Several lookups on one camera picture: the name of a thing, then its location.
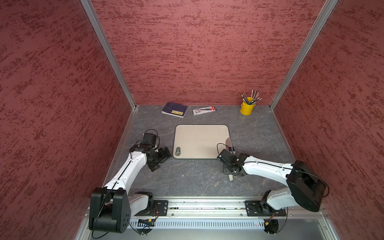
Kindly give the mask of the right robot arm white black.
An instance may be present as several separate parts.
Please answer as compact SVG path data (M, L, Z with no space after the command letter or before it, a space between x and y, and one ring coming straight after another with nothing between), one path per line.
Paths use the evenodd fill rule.
M274 163L248 154L235 156L225 149L218 154L217 159L223 163L226 175L255 175L286 186L277 191L266 191L256 204L258 214L272 216L279 210L295 206L310 212L320 210L328 185L304 162Z

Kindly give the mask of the yellow pen cup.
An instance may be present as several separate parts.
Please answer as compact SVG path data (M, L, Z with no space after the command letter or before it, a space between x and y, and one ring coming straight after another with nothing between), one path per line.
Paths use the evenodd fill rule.
M241 108L240 108L240 113L245 115L245 116L249 116L251 115L254 107L256 106L256 104L253 102L253 98L252 97L247 97L247 101L243 100L242 104L241 104Z

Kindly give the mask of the pens in cup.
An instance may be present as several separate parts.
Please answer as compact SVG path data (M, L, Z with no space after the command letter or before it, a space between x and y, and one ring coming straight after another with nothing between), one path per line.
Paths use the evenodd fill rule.
M247 96L245 92L241 94L243 103L246 105L255 105L257 102L260 102L262 98L260 97L260 92L251 90L251 95Z

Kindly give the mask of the beige cutting board green rim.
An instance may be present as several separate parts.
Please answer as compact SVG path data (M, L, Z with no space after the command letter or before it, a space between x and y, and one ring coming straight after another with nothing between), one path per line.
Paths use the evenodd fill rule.
M214 160L230 137L226 125L178 125L175 128L173 157L178 160Z

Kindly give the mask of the left aluminium corner post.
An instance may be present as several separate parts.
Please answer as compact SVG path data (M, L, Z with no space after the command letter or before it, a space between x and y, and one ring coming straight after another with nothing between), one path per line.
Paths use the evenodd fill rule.
M137 108L137 104L134 100L134 97L129 89L129 86L126 82L126 79L123 75L123 72L119 66L119 63L113 53L112 47L107 39L107 36L103 30L102 24L97 16L96 10L90 0L81 0L82 6L88 16L88 19L91 22L91 25L99 39L99 42L102 45L102 48L112 66L112 69L121 85L121 88L133 110Z

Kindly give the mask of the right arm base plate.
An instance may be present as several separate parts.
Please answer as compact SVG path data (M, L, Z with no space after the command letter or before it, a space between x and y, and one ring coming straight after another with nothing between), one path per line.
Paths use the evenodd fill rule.
M285 209L275 210L266 202L245 201L245 209L248 217L286 217Z

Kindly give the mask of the aluminium corner post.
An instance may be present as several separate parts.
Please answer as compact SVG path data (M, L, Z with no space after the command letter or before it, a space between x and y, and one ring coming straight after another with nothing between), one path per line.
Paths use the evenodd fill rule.
M90 0L81 0L82 6L88 16L88 19L91 22L91 25L99 39L99 42L102 45L102 48L112 66L112 69L121 85L121 88L133 110L137 108L137 104L134 100L134 97L129 89L129 86L126 82L126 79L123 75L123 72L119 66L119 63L113 53L112 47L107 39L107 36L103 30L102 24L97 16L96 10Z
M287 87L290 84L291 80L293 79L295 73L297 72L301 63L305 59L307 53L311 49L313 43L315 42L316 38L318 37L319 33L321 32L323 26L325 25L326 21L328 20L329 16L331 15L331 13L334 10L337 3L338 3L338 0L326 0L325 1L322 9L319 12L319 15L317 16L317 18L316 18L313 26L311 27L306 39L304 40L298 54L296 55L290 69L288 70L282 84L278 88L275 96L273 97L273 99L270 103L271 111L275 110L278 102L280 101L281 97L283 96L283 93L287 89Z

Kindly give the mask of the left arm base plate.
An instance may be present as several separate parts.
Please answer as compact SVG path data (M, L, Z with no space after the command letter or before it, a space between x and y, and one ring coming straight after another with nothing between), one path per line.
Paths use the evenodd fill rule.
M151 216L151 217L163 217L168 213L169 201L167 200L153 200L149 201L146 209L140 211L136 216Z

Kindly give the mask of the right aluminium corner post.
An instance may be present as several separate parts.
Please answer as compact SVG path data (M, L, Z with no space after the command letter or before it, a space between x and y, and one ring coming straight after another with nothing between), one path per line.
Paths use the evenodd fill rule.
M334 10L337 3L338 3L338 0L326 0L325 1L322 9L319 12L319 15L317 16L317 18L316 18L313 26L311 27L306 39L304 40L298 54L296 55L290 69L288 70L282 84L278 88L275 96L273 97L273 99L270 103L271 111L275 110L278 102L280 101L281 97L283 96L283 93L287 89L287 87L290 84L291 80L293 79L295 73L297 72L301 63L305 59L307 53L311 49L313 43L315 42L316 38L318 37L319 33L321 32L323 26L325 25L326 21L328 20L329 16L331 15L331 13Z

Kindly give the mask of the dark blue notebook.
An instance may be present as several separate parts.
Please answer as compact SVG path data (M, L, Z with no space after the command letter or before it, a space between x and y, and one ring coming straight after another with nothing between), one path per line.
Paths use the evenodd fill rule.
M187 110L188 110L188 106L186 105L168 102L163 108L162 114L170 115L178 118L184 118Z

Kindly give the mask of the knife with cream handle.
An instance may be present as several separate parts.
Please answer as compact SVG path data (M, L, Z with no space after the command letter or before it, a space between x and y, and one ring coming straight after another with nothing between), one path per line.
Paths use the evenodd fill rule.
M234 147L232 145L231 138L227 138L227 140L225 142L225 145L227 146L227 151L229 153L231 153L232 155L234 155L236 153L235 149L234 149ZM228 174L228 177L229 177L229 181L233 182L234 181L234 175L231 172L231 168L229 167L229 164L227 164L227 174Z

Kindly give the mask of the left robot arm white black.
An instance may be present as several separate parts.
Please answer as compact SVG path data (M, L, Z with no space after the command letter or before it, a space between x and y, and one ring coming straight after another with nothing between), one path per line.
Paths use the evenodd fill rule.
M92 192L89 229L92 232L123 233L131 217L137 214L158 217L160 213L152 193L136 192L130 198L129 191L144 166L153 172L170 157L167 147L154 150L151 145L134 145L116 175L104 187Z

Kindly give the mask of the aluminium front rail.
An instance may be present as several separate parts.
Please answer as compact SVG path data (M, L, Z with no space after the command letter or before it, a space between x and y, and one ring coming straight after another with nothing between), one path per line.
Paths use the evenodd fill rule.
M154 197L154 200L169 201L168 213L161 219L268 219L248 217L245 201L259 201L260 197ZM274 219L329 219L325 207L319 212L310 212L300 206L285 209L286 217Z

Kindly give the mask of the white toothpaste box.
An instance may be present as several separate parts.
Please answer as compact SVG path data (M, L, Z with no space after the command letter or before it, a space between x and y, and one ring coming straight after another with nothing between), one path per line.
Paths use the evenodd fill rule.
M216 112L217 110L218 109L216 107L214 107L214 106L199 108L199 109L193 110L193 115L197 116L197 115L212 113L212 112Z

